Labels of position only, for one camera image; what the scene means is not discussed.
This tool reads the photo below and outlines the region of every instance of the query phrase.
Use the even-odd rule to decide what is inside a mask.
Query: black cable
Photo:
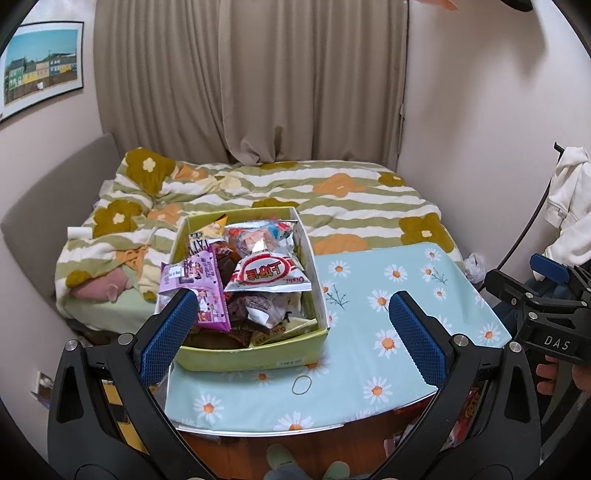
[[[560,161],[560,159],[562,158],[562,154],[564,153],[564,148],[562,148],[560,145],[558,145],[558,143],[555,142],[554,149],[560,154],[558,156],[558,161]],[[511,249],[507,252],[507,254],[505,255],[505,258],[503,260],[501,260],[501,263],[499,263],[497,265],[497,268],[496,268],[497,270],[500,270],[501,268],[503,268],[505,266],[507,261],[510,259],[511,255],[513,255],[513,253],[515,252],[515,250],[517,250],[517,247],[519,246],[521,241],[525,238],[527,232],[530,231],[531,226],[534,224],[535,219],[537,218],[538,214],[540,213],[540,210],[544,206],[546,199],[548,198],[549,192],[550,192],[550,182],[548,182],[548,186],[546,187],[546,191],[542,195],[542,198],[541,198],[540,202],[538,203],[538,206],[535,208],[535,212],[531,216],[530,221],[527,222],[527,225],[525,226],[525,228],[521,232],[521,235],[519,236],[517,241],[513,244]],[[482,291],[482,290],[484,290],[484,283],[480,287],[478,287],[478,291]]]

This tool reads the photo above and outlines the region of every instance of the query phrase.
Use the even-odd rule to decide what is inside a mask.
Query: daisy pattern
[[[372,405],[376,400],[378,403],[388,403],[388,396],[392,395],[392,392],[389,390],[392,388],[392,385],[386,385],[387,382],[388,379],[382,377],[373,377],[371,380],[368,380],[367,385],[363,387],[363,397],[371,399],[369,403]]]
[[[424,281],[431,281],[431,278],[433,278],[433,265],[431,263],[425,265],[421,268],[421,273]]]
[[[326,295],[327,293],[330,293],[333,288],[335,286],[335,282],[332,282],[330,280],[325,280],[324,282],[322,282],[322,293],[324,295]]]
[[[482,308],[482,307],[484,307],[484,304],[486,302],[482,298],[482,295],[480,295],[480,293],[476,292],[476,295],[474,296],[474,303],[476,303],[476,305],[478,305],[480,308]]]
[[[389,293],[385,290],[374,290],[371,297],[368,297],[369,305],[374,310],[386,310],[388,308]]]
[[[321,377],[330,372],[328,365],[330,365],[330,359],[325,353],[323,353],[317,362],[314,362],[313,364],[305,364],[301,369],[301,373],[304,375]]]
[[[450,329],[452,328],[452,324],[447,321],[447,318],[442,319],[441,315],[437,315],[437,320],[439,320],[439,323],[441,323],[445,327],[447,332],[451,335],[452,331]]]
[[[252,375],[254,377],[254,380],[258,384],[259,388],[268,387],[269,379],[273,377],[273,375],[267,372],[266,370],[255,370]]]
[[[332,262],[329,265],[329,273],[332,273],[335,277],[346,277],[351,273],[351,269],[345,262]]]
[[[404,281],[407,279],[406,270],[402,266],[390,265],[386,267],[384,275],[392,281]]]
[[[363,419],[366,419],[367,417],[370,417],[374,413],[375,412],[371,408],[364,408],[363,410],[356,412],[355,417],[353,417],[352,420],[363,420]]]
[[[481,342],[485,342],[487,345],[497,343],[499,341],[499,330],[496,329],[496,325],[487,323],[480,331],[480,336],[478,338]]]
[[[440,300],[440,301],[443,301],[447,298],[447,293],[445,293],[445,290],[443,290],[441,287],[437,287],[433,291],[433,295],[435,296],[435,298],[437,300]]]
[[[209,423],[214,424],[217,419],[222,418],[222,414],[220,413],[220,410],[223,410],[223,407],[220,405],[221,402],[222,400],[216,398],[215,395],[201,395],[201,398],[195,399],[193,410],[199,412],[198,419],[205,417]]]
[[[277,425],[273,427],[276,432],[295,432],[297,430],[309,429],[314,425],[312,417],[306,417],[302,420],[301,413],[295,411],[292,416],[286,414],[277,420]]]
[[[337,324],[337,321],[339,320],[339,317],[337,316],[337,314],[335,312],[329,312],[329,317],[328,317],[328,324],[329,327],[333,327]]]
[[[385,333],[380,330],[375,336],[378,337],[378,340],[374,344],[374,350],[379,350],[378,356],[385,355],[386,358],[390,358],[391,353],[398,353],[402,342],[395,330],[390,329]]]
[[[427,248],[425,250],[425,256],[432,262],[439,262],[441,260],[441,255],[434,248]]]

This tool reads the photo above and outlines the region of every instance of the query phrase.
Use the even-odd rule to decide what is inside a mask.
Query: white hoodie
[[[545,218],[560,228],[545,257],[571,267],[591,260],[591,161],[584,148],[564,150],[550,182]]]

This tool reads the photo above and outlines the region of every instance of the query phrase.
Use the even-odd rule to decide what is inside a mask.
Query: purple snack package
[[[160,297],[164,301],[167,297],[172,298],[174,290],[179,288],[187,288],[197,296],[199,313],[196,323],[200,327],[230,331],[230,317],[222,280],[211,247],[177,264],[163,266]]]

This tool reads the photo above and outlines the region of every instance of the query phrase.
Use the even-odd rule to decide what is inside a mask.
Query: beige curtain
[[[99,0],[100,121],[120,153],[145,147],[191,163],[228,162],[217,53],[219,0]]]
[[[103,128],[193,163],[395,168],[407,19],[402,0],[100,0]]]

